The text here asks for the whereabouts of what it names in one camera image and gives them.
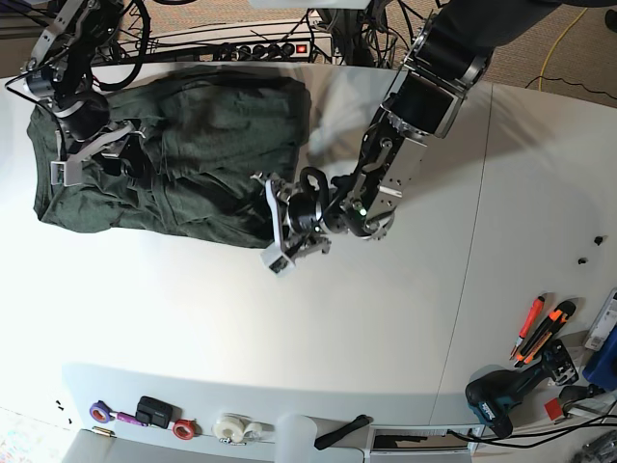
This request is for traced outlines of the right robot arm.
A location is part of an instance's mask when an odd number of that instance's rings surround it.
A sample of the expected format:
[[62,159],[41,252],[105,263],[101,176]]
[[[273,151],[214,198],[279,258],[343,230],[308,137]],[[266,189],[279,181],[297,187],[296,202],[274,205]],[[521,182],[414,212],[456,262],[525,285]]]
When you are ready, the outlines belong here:
[[[105,82],[94,74],[97,61],[117,60],[124,17],[135,12],[142,30],[127,76]],[[30,141],[39,180],[70,187],[94,168],[107,177],[146,179],[151,165],[141,148],[145,134],[134,116],[124,116],[115,99],[142,69],[151,19],[142,1],[64,1],[44,27],[8,92],[35,107]]]

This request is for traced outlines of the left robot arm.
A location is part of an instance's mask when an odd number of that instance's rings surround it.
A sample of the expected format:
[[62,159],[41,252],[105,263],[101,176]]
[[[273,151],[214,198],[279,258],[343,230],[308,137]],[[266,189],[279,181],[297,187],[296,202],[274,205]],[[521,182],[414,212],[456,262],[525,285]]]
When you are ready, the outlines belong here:
[[365,131],[354,170],[328,178],[305,167],[296,182],[257,175],[271,209],[273,242],[262,252],[275,275],[297,259],[326,254],[333,234],[380,240],[412,179],[429,137],[443,138],[496,48],[558,7],[556,1],[450,1],[430,14]]

